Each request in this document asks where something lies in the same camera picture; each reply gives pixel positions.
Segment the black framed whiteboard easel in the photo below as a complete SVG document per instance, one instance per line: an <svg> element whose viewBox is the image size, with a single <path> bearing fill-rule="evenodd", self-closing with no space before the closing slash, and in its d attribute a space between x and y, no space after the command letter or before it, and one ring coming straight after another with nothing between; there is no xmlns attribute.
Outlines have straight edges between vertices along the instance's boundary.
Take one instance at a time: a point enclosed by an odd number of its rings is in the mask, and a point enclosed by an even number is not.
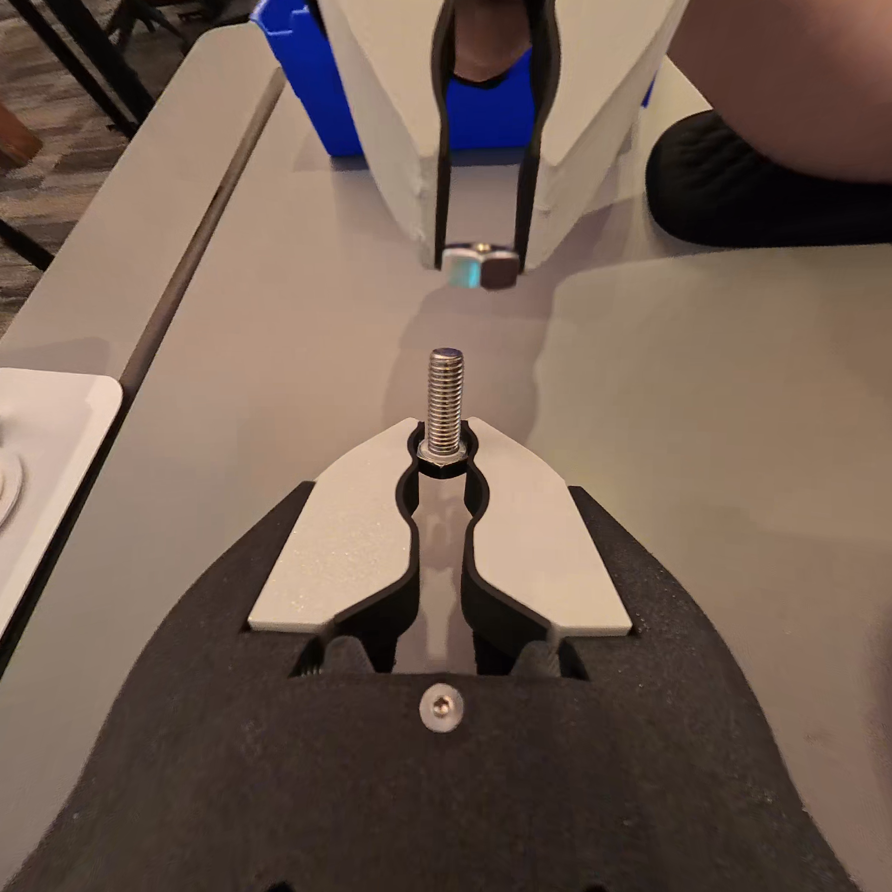
<svg viewBox="0 0 892 892"><path fill-rule="evenodd" d="M53 28L39 2L7 4L100 108L111 128L132 139L154 108L154 98L85 3L42 2L67 39Z"/></svg>

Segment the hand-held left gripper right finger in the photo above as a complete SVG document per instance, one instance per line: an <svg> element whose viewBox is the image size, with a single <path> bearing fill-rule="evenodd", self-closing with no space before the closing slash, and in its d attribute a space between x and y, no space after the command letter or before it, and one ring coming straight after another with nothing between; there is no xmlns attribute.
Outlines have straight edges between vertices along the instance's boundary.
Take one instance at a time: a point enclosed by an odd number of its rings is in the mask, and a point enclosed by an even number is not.
<svg viewBox="0 0 892 892"><path fill-rule="evenodd" d="M475 638L518 656L532 641L627 636L629 613L563 477L480 418L466 437L460 603Z"/></svg>

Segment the person's right forearm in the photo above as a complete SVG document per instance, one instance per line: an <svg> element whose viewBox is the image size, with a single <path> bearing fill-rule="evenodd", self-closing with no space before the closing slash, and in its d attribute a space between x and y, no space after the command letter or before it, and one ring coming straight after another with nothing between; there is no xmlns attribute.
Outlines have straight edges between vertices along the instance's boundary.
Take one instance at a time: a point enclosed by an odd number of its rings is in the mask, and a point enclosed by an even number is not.
<svg viewBox="0 0 892 892"><path fill-rule="evenodd" d="M691 1L668 55L770 160L890 184L889 1Z"/></svg>

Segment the blue plastic bin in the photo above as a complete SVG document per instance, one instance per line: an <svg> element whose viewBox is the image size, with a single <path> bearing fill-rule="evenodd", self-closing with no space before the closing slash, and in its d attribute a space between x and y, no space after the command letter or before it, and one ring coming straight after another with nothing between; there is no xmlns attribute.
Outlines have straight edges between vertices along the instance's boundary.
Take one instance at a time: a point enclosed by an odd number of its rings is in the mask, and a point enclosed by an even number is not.
<svg viewBox="0 0 892 892"><path fill-rule="evenodd" d="M363 155L361 139L317 2L259 2L263 32L310 123L337 161ZM450 148L460 165L519 162L531 136L530 52L486 82L453 75L447 89Z"/></svg>

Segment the person's right hand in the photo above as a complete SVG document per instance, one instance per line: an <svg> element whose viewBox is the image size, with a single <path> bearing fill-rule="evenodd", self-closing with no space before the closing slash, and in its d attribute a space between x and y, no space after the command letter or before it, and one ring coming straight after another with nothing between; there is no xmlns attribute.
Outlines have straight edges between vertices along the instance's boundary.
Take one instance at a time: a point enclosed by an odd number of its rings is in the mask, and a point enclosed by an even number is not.
<svg viewBox="0 0 892 892"><path fill-rule="evenodd" d="M530 48L524 1L456 1L453 73L484 83L507 72Z"/></svg>

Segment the white document stand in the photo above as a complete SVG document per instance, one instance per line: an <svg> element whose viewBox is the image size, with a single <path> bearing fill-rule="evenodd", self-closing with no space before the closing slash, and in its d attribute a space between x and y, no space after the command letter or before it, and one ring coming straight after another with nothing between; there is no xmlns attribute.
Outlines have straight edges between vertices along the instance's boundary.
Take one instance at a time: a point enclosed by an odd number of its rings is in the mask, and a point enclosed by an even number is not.
<svg viewBox="0 0 892 892"><path fill-rule="evenodd" d="M1 369L1 631L83 483L123 399L99 374Z"/></svg>

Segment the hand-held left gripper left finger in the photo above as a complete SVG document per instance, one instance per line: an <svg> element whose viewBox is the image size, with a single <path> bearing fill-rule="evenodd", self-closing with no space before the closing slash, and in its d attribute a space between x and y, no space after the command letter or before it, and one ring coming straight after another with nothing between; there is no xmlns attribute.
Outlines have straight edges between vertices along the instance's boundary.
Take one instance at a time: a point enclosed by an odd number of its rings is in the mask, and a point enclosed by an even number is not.
<svg viewBox="0 0 892 892"><path fill-rule="evenodd" d="M394 659L419 608L420 423L406 418L318 475L248 616L253 631L359 639Z"/></svg>

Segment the steel hex bolt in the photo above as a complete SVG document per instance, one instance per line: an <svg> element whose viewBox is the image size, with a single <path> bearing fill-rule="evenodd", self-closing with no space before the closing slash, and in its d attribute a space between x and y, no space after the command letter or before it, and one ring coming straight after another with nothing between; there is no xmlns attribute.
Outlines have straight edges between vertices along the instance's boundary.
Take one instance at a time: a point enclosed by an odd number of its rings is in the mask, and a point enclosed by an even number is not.
<svg viewBox="0 0 892 892"><path fill-rule="evenodd" d="M462 427L465 361L461 350L435 348L427 373L427 417L418 444L419 468L435 479L463 474L467 445Z"/></svg>

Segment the steel hex nut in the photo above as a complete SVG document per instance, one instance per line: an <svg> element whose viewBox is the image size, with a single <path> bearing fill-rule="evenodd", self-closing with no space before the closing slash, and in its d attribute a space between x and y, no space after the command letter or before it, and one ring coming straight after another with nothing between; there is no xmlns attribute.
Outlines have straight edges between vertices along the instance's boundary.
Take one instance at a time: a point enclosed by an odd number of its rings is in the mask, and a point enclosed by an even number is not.
<svg viewBox="0 0 892 892"><path fill-rule="evenodd" d="M441 254L441 271L451 286L506 291L515 287L522 271L518 253L490 243L452 243Z"/></svg>

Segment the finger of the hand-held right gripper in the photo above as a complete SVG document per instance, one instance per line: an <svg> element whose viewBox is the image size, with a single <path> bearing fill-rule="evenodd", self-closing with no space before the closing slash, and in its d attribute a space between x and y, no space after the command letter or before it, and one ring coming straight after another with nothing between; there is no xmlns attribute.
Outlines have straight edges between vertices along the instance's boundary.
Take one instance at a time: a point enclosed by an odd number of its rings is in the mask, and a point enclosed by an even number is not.
<svg viewBox="0 0 892 892"><path fill-rule="evenodd" d="M518 176L521 270L557 250L607 177L687 1L534 2L531 139Z"/></svg>
<svg viewBox="0 0 892 892"><path fill-rule="evenodd" d="M452 175L452 2L318 8L374 183L422 265L440 269Z"/></svg>

